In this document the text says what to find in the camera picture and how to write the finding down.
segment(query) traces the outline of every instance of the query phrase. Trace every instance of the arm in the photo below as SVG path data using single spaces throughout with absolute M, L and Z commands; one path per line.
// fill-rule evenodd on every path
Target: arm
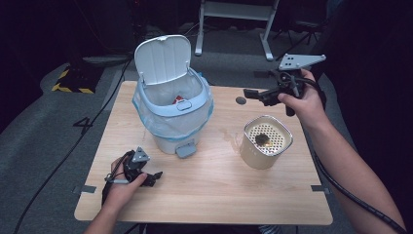
M 315 80 L 302 70 L 304 77 Z M 279 100 L 295 110 L 326 170 L 362 201 L 405 228 L 403 219 L 383 182 L 334 128 L 317 91 L 307 85 L 302 99 L 280 94 Z M 334 188 L 337 199 L 357 233 L 394 233 L 385 222 L 367 212 Z
M 115 168 L 118 160 L 112 163 L 112 170 Z M 123 167 L 118 168 L 116 174 L 120 175 L 117 178 L 125 178 L 122 174 L 123 171 Z M 113 233 L 119 213 L 146 177 L 147 174 L 141 174 L 132 183 L 112 184 L 104 205 L 84 233 Z

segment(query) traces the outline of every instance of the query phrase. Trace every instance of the forearm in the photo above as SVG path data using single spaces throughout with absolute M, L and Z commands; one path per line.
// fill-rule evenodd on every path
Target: forearm
M 308 132 L 319 159 L 338 183 L 404 227 L 399 211 L 380 178 L 329 121 L 321 121 Z M 392 233 L 391 228 L 373 214 L 340 192 L 335 191 L 335 194 L 357 232 Z
M 112 234 L 118 215 L 118 210 L 103 207 L 84 233 Z

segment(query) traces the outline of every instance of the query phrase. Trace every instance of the wrist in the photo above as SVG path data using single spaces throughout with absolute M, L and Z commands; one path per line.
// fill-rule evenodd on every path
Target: wrist
M 123 206 L 120 206 L 118 203 L 105 202 L 101 208 L 101 211 L 108 215 L 118 216 L 122 208 Z

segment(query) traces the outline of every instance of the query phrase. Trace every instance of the metal container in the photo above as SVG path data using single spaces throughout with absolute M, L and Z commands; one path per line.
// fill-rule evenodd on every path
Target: metal container
M 269 169 L 291 144 L 291 132 L 276 118 L 264 115 L 245 125 L 241 157 L 253 169 Z

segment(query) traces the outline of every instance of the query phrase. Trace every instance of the wooden table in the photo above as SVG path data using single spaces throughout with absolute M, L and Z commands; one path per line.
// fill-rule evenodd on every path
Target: wooden table
M 140 187 L 119 220 L 176 223 L 328 225 L 332 216 L 299 120 L 285 115 L 284 105 L 265 107 L 243 97 L 243 89 L 211 87 L 214 110 L 201 132 L 197 152 L 186 159 L 163 153 L 142 125 L 131 103 L 136 82 L 122 84 L 94 157 L 75 216 L 92 220 L 100 210 L 104 178 L 110 164 L 141 146 L 151 157 L 143 168 L 164 172 L 154 187 Z M 250 168 L 241 158 L 244 126 L 262 115 L 279 119 L 292 133 L 292 145 L 268 170 Z

